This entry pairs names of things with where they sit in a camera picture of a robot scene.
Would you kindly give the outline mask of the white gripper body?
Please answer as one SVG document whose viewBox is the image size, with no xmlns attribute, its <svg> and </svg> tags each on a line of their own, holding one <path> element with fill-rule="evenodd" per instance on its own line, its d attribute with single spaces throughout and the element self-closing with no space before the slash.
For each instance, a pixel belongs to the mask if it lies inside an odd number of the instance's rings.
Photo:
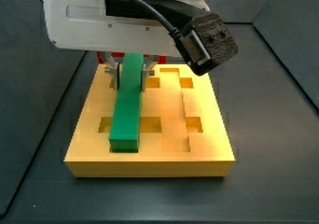
<svg viewBox="0 0 319 224">
<path fill-rule="evenodd" d="M 178 0 L 207 10 L 205 0 Z M 49 39 L 61 49 L 179 56 L 158 21 L 106 14 L 105 0 L 43 0 Z"/>
</svg>

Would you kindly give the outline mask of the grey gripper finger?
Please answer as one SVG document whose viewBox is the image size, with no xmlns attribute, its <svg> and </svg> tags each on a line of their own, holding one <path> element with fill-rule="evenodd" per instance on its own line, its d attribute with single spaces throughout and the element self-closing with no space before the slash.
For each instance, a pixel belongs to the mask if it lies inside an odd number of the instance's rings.
<svg viewBox="0 0 319 224">
<path fill-rule="evenodd" d="M 146 91 L 146 83 L 147 79 L 155 75 L 154 67 L 159 63 L 161 56 L 159 55 L 150 55 L 143 61 L 142 67 L 142 82 L 141 82 L 141 90 Z"/>
<path fill-rule="evenodd" d="M 114 90 L 117 91 L 121 87 L 121 64 L 115 61 L 110 51 L 103 51 L 102 56 L 106 63 L 105 72 L 113 77 Z"/>
</svg>

